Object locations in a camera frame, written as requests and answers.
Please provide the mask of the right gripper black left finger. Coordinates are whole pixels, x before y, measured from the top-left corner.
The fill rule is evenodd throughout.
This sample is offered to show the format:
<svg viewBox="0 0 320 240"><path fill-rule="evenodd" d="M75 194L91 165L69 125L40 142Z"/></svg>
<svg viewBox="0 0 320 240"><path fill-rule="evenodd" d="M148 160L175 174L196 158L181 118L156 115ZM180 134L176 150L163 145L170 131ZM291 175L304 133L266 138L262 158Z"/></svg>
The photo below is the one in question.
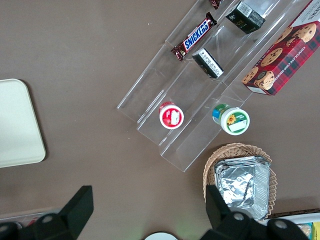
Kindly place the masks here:
<svg viewBox="0 0 320 240"><path fill-rule="evenodd" d="M94 211L93 188L82 186L59 213L48 213L25 229L25 240L76 240Z"/></svg>

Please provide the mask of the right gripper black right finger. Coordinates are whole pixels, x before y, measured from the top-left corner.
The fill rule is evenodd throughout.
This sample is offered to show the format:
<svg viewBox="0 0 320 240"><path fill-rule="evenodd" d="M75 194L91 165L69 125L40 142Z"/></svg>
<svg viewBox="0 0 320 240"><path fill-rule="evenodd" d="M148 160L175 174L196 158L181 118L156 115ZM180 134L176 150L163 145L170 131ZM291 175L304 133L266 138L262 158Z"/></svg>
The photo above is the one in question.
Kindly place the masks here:
<svg viewBox="0 0 320 240"><path fill-rule="evenodd" d="M266 227L257 223L247 213L231 210L215 185L205 190L205 208L211 224L203 240L264 240Z"/></svg>

